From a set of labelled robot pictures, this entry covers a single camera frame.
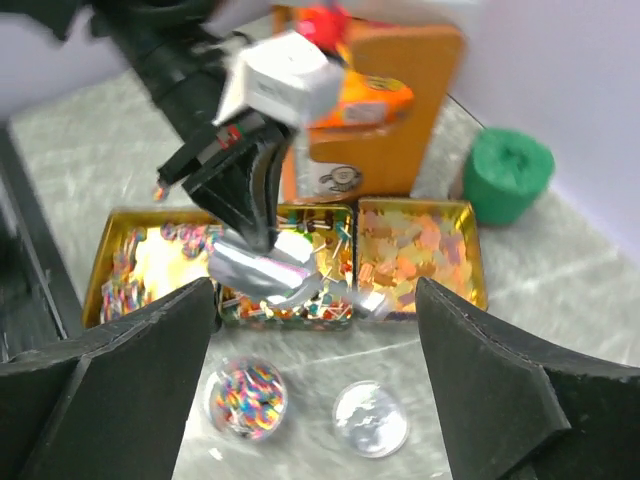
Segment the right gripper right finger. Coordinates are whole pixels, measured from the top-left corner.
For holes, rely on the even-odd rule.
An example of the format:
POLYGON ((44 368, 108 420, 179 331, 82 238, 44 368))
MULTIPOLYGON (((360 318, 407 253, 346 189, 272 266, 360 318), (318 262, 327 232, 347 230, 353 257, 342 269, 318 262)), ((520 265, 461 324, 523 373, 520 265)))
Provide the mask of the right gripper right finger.
POLYGON ((635 479, 639 371, 558 346, 432 279, 421 346, 456 479, 635 479))

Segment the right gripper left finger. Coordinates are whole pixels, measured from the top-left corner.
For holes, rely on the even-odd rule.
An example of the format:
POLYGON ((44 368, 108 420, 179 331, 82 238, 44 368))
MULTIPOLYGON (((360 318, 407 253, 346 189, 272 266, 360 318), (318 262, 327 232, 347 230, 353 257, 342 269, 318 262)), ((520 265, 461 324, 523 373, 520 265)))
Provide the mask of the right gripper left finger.
POLYGON ((214 312, 200 278, 2 363, 2 478, 171 478, 214 312))

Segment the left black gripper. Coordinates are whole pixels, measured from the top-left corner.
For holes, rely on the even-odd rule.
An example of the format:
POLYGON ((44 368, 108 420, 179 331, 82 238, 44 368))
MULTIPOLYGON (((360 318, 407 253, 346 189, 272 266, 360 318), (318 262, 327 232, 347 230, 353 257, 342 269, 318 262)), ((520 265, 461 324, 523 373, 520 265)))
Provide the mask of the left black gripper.
POLYGON ((255 252, 269 253, 283 159, 296 130, 251 108, 214 125, 225 80, 224 74, 189 74, 157 81, 157 107, 183 141, 158 168, 157 184, 170 190, 182 184, 198 207, 249 240, 255 252))

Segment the tin of round lollipops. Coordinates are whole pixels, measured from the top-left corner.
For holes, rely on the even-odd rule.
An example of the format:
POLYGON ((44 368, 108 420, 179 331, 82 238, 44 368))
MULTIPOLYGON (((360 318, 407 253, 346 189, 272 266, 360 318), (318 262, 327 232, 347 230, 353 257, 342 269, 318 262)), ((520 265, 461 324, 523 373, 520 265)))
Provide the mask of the tin of round lollipops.
POLYGON ((228 327, 344 331, 351 326, 353 223, 343 204, 282 204, 279 238, 258 257, 237 239, 220 243, 210 272, 228 327))

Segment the metal candy scoop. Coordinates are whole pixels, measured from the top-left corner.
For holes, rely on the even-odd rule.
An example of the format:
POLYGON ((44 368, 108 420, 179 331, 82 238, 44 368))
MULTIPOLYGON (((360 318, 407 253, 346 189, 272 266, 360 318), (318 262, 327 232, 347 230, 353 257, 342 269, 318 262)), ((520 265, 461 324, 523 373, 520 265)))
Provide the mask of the metal candy scoop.
POLYGON ((312 242, 293 231, 278 233, 274 248, 260 254, 237 232, 225 230, 213 243, 208 272, 222 285, 271 307, 298 307, 327 290, 352 305, 363 319, 383 319, 391 310, 382 293, 330 281, 317 267, 312 242))

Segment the tin of pastel candies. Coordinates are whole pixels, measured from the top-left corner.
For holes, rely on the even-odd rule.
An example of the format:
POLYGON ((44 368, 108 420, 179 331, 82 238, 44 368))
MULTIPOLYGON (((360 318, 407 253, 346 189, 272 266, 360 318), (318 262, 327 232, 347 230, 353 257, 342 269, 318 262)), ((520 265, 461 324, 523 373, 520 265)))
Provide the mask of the tin of pastel candies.
POLYGON ((359 290, 372 290, 389 300, 384 321, 415 318, 421 277, 488 309, 476 217, 466 201, 361 198, 354 272, 359 290))

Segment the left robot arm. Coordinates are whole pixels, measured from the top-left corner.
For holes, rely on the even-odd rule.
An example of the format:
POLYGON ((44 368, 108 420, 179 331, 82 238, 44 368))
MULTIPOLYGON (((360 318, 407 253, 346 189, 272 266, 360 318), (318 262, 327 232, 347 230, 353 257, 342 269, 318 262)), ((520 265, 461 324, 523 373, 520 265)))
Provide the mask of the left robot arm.
POLYGON ((259 254, 277 237, 282 161, 291 127, 250 107, 214 119, 231 83, 222 38, 203 28, 215 1, 4 1, 4 13, 27 16, 60 41, 77 13, 93 10, 93 37, 120 50, 183 141, 158 169, 156 195, 176 184, 190 199, 236 231, 259 254))

